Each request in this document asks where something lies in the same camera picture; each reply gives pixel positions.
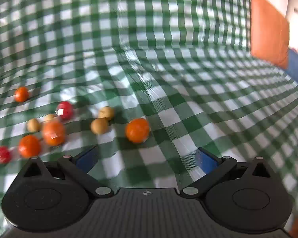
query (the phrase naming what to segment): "yellow ball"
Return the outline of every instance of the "yellow ball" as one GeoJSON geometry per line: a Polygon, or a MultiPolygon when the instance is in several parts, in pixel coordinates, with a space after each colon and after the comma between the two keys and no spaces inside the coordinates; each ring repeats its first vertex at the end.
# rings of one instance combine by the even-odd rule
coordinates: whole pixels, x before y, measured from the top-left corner
{"type": "Polygon", "coordinates": [[[41,129],[41,124],[37,119],[33,118],[27,122],[27,129],[29,132],[38,132],[41,129]]]}
{"type": "Polygon", "coordinates": [[[48,115],[46,115],[46,116],[44,117],[44,121],[50,121],[50,120],[52,120],[53,118],[55,118],[55,114],[50,113],[50,114],[48,114],[48,115]]]}
{"type": "Polygon", "coordinates": [[[98,112],[99,118],[106,118],[107,121],[114,117],[114,109],[111,107],[102,107],[98,112]]]}
{"type": "Polygon", "coordinates": [[[91,131],[94,134],[103,134],[108,130],[108,121],[105,118],[96,118],[91,123],[91,131]]]}

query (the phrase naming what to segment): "red fruit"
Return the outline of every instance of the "red fruit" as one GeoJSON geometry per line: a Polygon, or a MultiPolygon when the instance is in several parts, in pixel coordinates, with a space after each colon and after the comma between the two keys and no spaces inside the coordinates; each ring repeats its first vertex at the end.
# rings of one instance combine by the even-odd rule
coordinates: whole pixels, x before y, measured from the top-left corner
{"type": "Polygon", "coordinates": [[[73,116],[73,107],[68,101],[61,102],[56,110],[58,112],[58,115],[64,120],[71,119],[73,116]]]}
{"type": "Polygon", "coordinates": [[[11,160],[11,154],[6,146],[0,147],[0,164],[7,164],[11,160]]]}

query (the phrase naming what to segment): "orange fruit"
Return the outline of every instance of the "orange fruit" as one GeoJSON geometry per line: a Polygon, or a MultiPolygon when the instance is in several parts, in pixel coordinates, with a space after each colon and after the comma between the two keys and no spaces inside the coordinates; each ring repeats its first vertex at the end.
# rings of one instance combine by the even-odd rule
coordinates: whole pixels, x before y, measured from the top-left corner
{"type": "Polygon", "coordinates": [[[19,103],[25,102],[29,98],[28,89],[20,87],[15,91],[15,100],[19,103]]]}
{"type": "Polygon", "coordinates": [[[42,128],[42,136],[48,145],[59,146],[65,141],[64,125],[57,119],[47,121],[42,128]]]}
{"type": "Polygon", "coordinates": [[[127,124],[125,133],[126,137],[132,143],[141,143],[145,141],[150,132],[148,121],[143,118],[132,120],[127,124]]]}
{"type": "Polygon", "coordinates": [[[27,135],[23,137],[18,146],[20,155],[25,158],[37,156],[41,151],[41,145],[35,135],[27,135]]]}

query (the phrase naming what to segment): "gingham cloth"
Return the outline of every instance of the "gingham cloth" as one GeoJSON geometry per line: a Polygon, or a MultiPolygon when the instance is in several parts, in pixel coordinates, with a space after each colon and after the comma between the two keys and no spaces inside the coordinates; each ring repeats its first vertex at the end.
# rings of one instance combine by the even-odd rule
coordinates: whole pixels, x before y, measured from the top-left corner
{"type": "MultiPolygon", "coordinates": [[[[249,54],[250,0],[0,0],[0,204],[24,165],[16,147],[26,122],[75,107],[67,141],[42,143],[42,160],[98,144],[89,172],[104,185],[177,187],[203,176],[194,152],[204,147],[239,161],[263,156],[280,174],[298,210],[298,85],[249,54]],[[26,86],[31,97],[14,102],[26,86]],[[90,131],[98,110],[115,118],[90,131]],[[142,144],[126,124],[145,117],[142,144]]],[[[6,227],[0,207],[0,233],[6,227]]]]}

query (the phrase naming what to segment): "ball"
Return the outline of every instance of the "ball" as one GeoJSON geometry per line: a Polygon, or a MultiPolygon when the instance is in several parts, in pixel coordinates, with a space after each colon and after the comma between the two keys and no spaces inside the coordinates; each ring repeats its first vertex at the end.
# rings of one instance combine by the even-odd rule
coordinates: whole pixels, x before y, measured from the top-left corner
{"type": "Polygon", "coordinates": [[[48,115],[46,115],[46,116],[44,117],[44,121],[50,121],[50,120],[52,120],[53,118],[55,118],[55,114],[50,113],[50,114],[48,114],[48,115]]]}
{"type": "Polygon", "coordinates": [[[69,120],[73,116],[73,106],[68,101],[61,102],[56,110],[58,115],[64,120],[69,120]]]}
{"type": "Polygon", "coordinates": [[[132,120],[125,128],[126,137],[132,143],[144,142],[148,138],[149,132],[149,123],[143,118],[132,120]]]}
{"type": "Polygon", "coordinates": [[[0,147],[0,164],[7,164],[11,160],[11,153],[6,146],[0,147]]]}
{"type": "Polygon", "coordinates": [[[99,118],[106,118],[107,121],[110,121],[114,117],[114,109],[111,107],[102,107],[98,112],[99,118]]]}
{"type": "Polygon", "coordinates": [[[14,97],[16,102],[25,102],[29,98],[28,89],[26,87],[16,89],[14,97]]]}
{"type": "Polygon", "coordinates": [[[38,132],[41,129],[41,124],[37,119],[33,118],[27,122],[27,129],[29,132],[38,132]]]}
{"type": "Polygon", "coordinates": [[[103,134],[108,130],[108,121],[105,118],[96,118],[91,123],[91,131],[94,134],[103,134]]]}
{"type": "Polygon", "coordinates": [[[41,151],[41,144],[35,135],[29,134],[20,140],[18,151],[25,158],[37,156],[41,151]]]}
{"type": "Polygon", "coordinates": [[[59,146],[65,141],[64,125],[57,119],[47,121],[43,124],[42,137],[50,146],[59,146]]]}

